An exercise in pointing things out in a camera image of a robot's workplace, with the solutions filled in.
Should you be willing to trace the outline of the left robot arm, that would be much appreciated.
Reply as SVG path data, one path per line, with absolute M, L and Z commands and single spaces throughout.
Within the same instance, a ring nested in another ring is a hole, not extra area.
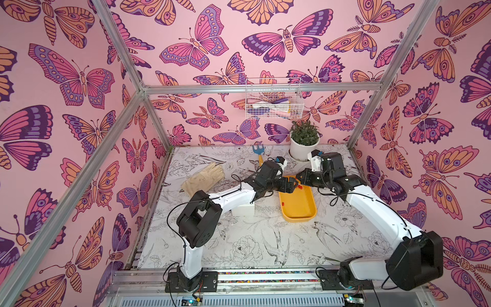
M 183 259 L 174 262 L 165 271 L 167 293 L 172 290 L 192 292 L 203 285 L 203 247 L 212 238 L 223 213 L 242 205 L 253 205 L 257 200 L 267 198 L 275 192 L 293 193 L 298 186 L 295 179 L 283 175 L 288 161 L 277 156 L 263 162 L 256 172 L 239 185 L 220 193 L 208 194 L 203 190 L 195 192 L 188 202 L 176 205 L 181 208 L 176 219 L 177 229 L 166 220 L 167 226 L 181 239 L 184 248 Z

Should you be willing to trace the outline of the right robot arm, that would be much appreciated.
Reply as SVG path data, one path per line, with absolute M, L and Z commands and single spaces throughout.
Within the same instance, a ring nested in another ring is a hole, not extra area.
M 358 175 L 348 175 L 342 156 L 313 150 L 309 168 L 296 175 L 311 188 L 330 192 L 363 214 L 389 243 L 389 257 L 352 257 L 340 264 L 338 278 L 346 289 L 362 281 L 392 281 L 409 291 L 439 279 L 444 273 L 443 241 L 433 231 L 425 232 L 377 196 Z

